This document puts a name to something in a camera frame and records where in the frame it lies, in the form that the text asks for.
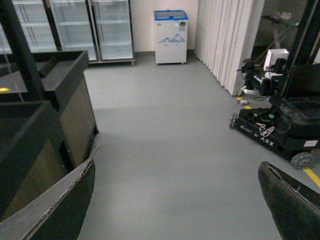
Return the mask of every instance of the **freezer logo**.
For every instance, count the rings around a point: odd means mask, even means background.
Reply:
[[[179,45],[179,43],[184,43],[186,40],[180,36],[180,34],[174,35],[174,37],[166,37],[162,39],[161,41],[158,41],[159,44],[164,43],[165,46],[168,46],[169,43],[175,43],[176,45]]]

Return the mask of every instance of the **vertical blind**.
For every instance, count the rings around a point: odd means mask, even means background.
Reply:
[[[243,83],[237,69],[250,58],[263,6],[264,0],[199,0],[195,54],[232,95]]]

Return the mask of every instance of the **glass door refrigerator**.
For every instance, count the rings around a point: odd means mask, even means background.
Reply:
[[[63,51],[87,50],[89,60],[97,61],[97,44],[86,0],[51,0],[51,10]]]
[[[92,0],[102,61],[133,59],[128,0]]]
[[[42,0],[13,0],[25,38],[31,52],[55,52],[56,43]],[[0,54],[12,53],[0,25]]]
[[[92,64],[134,64],[129,0],[50,0],[50,7],[62,50],[87,50]]]

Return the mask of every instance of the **refrigerator shelf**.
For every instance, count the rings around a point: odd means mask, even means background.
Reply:
[[[69,48],[86,48],[86,47],[93,47],[93,43],[77,43],[77,44],[65,44],[64,47],[66,49]]]
[[[131,46],[131,41],[102,41],[100,42],[101,46]]]
[[[130,20],[97,20],[97,24],[129,24]]]
[[[85,3],[85,0],[51,0],[53,4]]]
[[[21,27],[27,28],[27,27],[50,27],[49,23],[33,23],[33,22],[24,22],[21,23]]]
[[[72,26],[72,25],[89,25],[88,21],[62,21],[59,22],[59,26]]]
[[[33,1],[12,1],[13,5],[29,5],[29,4],[43,4],[42,0]]]
[[[127,2],[128,0],[93,0],[94,3],[100,2]]]

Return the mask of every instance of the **black metal frame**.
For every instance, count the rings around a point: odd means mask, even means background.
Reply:
[[[11,0],[0,1],[0,22],[29,92],[26,100],[44,100],[45,90]]]

